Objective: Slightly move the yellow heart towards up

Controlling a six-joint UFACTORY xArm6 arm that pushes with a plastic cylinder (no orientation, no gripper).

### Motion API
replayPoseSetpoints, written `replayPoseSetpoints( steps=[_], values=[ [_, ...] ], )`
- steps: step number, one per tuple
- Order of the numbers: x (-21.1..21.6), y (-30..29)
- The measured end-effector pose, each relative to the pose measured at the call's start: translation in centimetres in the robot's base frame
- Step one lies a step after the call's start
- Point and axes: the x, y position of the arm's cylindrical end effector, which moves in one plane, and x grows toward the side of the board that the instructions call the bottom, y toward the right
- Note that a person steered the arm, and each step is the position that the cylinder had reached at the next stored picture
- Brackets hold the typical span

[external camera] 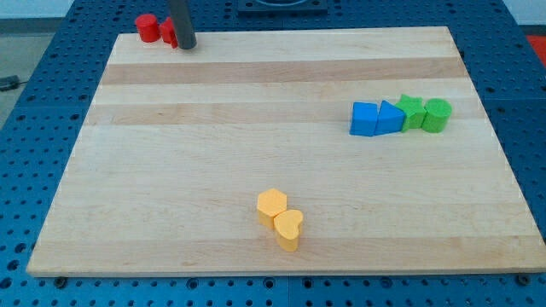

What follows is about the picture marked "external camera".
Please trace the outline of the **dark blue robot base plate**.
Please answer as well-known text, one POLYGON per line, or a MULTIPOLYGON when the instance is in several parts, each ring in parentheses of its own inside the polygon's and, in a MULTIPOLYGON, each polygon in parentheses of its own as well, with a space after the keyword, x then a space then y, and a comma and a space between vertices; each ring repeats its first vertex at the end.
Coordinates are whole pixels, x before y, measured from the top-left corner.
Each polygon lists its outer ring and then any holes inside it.
POLYGON ((303 14, 328 12, 327 0, 237 0, 238 16, 254 14, 303 14))

